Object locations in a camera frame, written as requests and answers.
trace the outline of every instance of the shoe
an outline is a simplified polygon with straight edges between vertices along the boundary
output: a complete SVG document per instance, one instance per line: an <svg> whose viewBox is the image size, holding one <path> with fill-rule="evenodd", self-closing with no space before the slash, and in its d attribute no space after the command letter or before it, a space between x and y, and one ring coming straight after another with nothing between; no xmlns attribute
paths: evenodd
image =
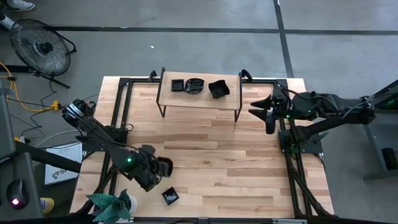
<svg viewBox="0 0 398 224"><path fill-rule="evenodd" d="M7 0L7 4L13 11L30 11L35 7L35 4L23 0Z"/></svg>
<svg viewBox="0 0 398 224"><path fill-rule="evenodd" d="M12 25L14 25L14 23L15 23L15 22L12 21L12 20L11 20L10 18L8 18L7 16L6 16L5 19L3 19L3 20L0 21L0 24L3 25L5 28L7 28L7 30L11 30ZM15 29L20 29L21 26L20 26L19 24L16 24L16 25L14 26L14 28L15 28Z"/></svg>

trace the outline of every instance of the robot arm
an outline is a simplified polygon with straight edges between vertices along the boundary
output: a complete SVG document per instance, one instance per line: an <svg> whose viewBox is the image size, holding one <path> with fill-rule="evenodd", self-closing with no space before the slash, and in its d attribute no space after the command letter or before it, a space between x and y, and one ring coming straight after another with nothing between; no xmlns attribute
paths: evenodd
<svg viewBox="0 0 398 224"><path fill-rule="evenodd" d="M290 142L301 144L314 134L343 124L369 124L374 118L372 98L342 99L334 94L304 92L296 93L279 85L266 99L251 103L261 110L249 112L266 123L267 134L275 131L276 119L301 119L312 121L326 118L309 126L290 127Z"/></svg>
<svg viewBox="0 0 398 224"><path fill-rule="evenodd" d="M127 130L103 126L93 117L93 109L83 100L75 100L62 111L64 120L87 133L78 136L87 151L109 152L112 163L129 180L135 179L146 191L157 185L162 177L169 177L173 164L168 158L154 156L155 148L142 145L140 148L125 145Z"/></svg>

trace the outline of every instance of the black container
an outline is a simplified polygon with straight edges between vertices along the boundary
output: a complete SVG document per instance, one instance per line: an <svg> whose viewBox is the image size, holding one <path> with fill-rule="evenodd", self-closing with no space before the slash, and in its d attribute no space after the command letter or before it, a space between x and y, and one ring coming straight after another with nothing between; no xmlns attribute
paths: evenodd
<svg viewBox="0 0 398 224"><path fill-rule="evenodd" d="M184 80L172 80L172 91L184 91Z"/></svg>
<svg viewBox="0 0 398 224"><path fill-rule="evenodd" d="M163 192L162 195L164 200L166 200L167 205L170 205L171 203L179 199L179 196L177 195L177 192L174 190L173 187Z"/></svg>
<svg viewBox="0 0 398 224"><path fill-rule="evenodd" d="M229 88L226 85L225 80L218 80L217 82L209 83L209 90L214 99L229 95Z"/></svg>
<svg viewBox="0 0 398 224"><path fill-rule="evenodd" d="M200 93L203 90L204 80L200 78L190 78L185 83L185 90L187 93Z"/></svg>

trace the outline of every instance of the concrete floor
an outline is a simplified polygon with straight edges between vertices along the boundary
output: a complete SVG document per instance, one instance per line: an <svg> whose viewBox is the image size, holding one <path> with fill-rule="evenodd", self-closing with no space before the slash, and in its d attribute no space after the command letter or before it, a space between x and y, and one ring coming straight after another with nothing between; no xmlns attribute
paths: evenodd
<svg viewBox="0 0 398 224"><path fill-rule="evenodd" d="M277 29L272 0L32 0L32 12L10 13L50 25L117 27L217 27ZM286 29L397 30L395 0L280 0ZM215 34L165 32L61 32L78 52L68 72L58 79L57 94L46 99L68 104L98 93L103 76L148 75L151 70L238 73L254 77L286 77L279 34ZM360 97L397 79L398 36L287 35L294 77L304 78L308 90ZM22 65L0 30L0 62ZM22 100L39 103L50 93L48 81L14 74ZM10 112L29 121L32 114L17 103ZM59 112L36 116L42 131L52 135L72 129ZM14 132L28 128L12 120ZM37 131L26 134L38 136ZM74 134L53 138L47 146L72 141ZM365 184L362 177L379 170L377 158L362 126L346 125L322 140L326 176L335 213L340 217L396 222L397 179Z"/></svg>

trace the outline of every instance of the wooden table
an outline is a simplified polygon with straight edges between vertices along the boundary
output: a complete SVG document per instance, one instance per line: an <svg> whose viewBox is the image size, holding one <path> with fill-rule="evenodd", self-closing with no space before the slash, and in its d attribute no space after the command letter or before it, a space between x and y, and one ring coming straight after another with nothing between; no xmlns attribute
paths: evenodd
<svg viewBox="0 0 398 224"><path fill-rule="evenodd" d="M172 80L182 79L184 83L190 78L200 78L205 81L203 90L197 94L184 91L172 91ZM229 88L229 95L213 99L208 88L209 83L225 80ZM242 109L242 79L240 75L219 75L186 72L165 72L160 75L159 89L156 103L162 117L165 116L166 106L181 106L189 108L208 108L219 110L233 110L235 121L238 121Z"/></svg>
<svg viewBox="0 0 398 224"><path fill-rule="evenodd" d="M95 118L104 125L111 122L118 82L119 77L103 80ZM303 79L287 82L291 90L305 91ZM174 171L171 178L163 178L148 193L135 180L119 175L116 195L127 188L137 198L135 217L294 217L277 134L266 134L264 123L248 112L250 102L264 99L272 89L272 85L245 83L243 109L235 123L229 111L201 108L171 107L162 118L156 103L158 84L135 83L127 121L134 130L127 143L153 145L156 156L173 160ZM98 185L103 156L96 152L83 162L71 212L77 211L86 202L85 195L92 194ZM321 162L314 155L304 154L303 164L309 189L333 213ZM180 199L166 206L161 193L170 187L176 189ZM301 190L298 195L304 211Z"/></svg>

